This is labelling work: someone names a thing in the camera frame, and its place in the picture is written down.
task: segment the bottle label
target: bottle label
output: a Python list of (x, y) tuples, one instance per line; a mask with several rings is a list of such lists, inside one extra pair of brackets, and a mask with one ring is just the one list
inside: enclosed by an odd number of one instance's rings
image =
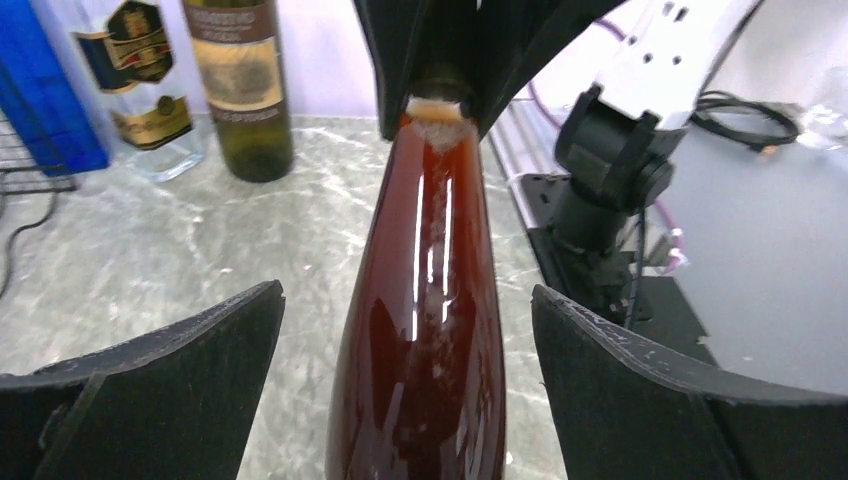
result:
[(121, 138), (140, 150), (155, 150), (191, 131), (185, 97), (175, 100), (163, 96), (156, 102), (156, 108), (141, 115), (110, 113)]
[(273, 2), (245, 8), (184, 5), (212, 115), (230, 123), (283, 115)]
[(159, 9), (127, 0), (98, 33), (75, 33), (100, 90), (123, 93), (139, 83), (159, 83), (174, 66)]

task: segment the white wall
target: white wall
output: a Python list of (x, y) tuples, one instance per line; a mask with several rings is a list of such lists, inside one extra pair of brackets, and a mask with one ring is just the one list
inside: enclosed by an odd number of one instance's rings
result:
[[(647, 2), (630, 0), (608, 18), (627, 31)], [(192, 110), (204, 112), (180, 3), (160, 0), (176, 74), (190, 85)], [(278, 0), (278, 9), (292, 111), (374, 115), (372, 66), (352, 0)], [(571, 104), (616, 47), (607, 32), (590, 27), (537, 77), (543, 101)], [(750, 99), (800, 102), (809, 96), (812, 79), (832, 65), (848, 65), (848, 1), (766, 0), (713, 86)]]

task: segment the marble countertop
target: marble countertop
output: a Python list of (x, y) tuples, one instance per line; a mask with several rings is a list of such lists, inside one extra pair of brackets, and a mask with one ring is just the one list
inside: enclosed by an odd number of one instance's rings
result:
[[(19, 238), (0, 302), (0, 371), (99, 350), (279, 279), (286, 313), (239, 478), (323, 479), (338, 343), (389, 145), (374, 120), (294, 125), (297, 164), (277, 182), (236, 180), (208, 136), (205, 161), (171, 182), (116, 162), (62, 195), (56, 216)], [(562, 479), (530, 320), (541, 276), (488, 141), (482, 152), (506, 352), (506, 478)], [(0, 238), (46, 205), (46, 195), (12, 199)]]

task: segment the green wine bottle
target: green wine bottle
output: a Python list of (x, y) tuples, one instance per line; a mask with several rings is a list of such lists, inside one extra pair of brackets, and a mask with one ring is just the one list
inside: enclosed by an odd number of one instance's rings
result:
[(183, 0), (224, 162), (248, 182), (276, 180), (294, 160), (275, 3)]

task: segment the blue object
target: blue object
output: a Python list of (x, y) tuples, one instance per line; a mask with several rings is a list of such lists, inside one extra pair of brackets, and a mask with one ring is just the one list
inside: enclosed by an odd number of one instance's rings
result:
[(109, 156), (26, 0), (0, 0), (0, 108), (48, 175), (97, 170)]

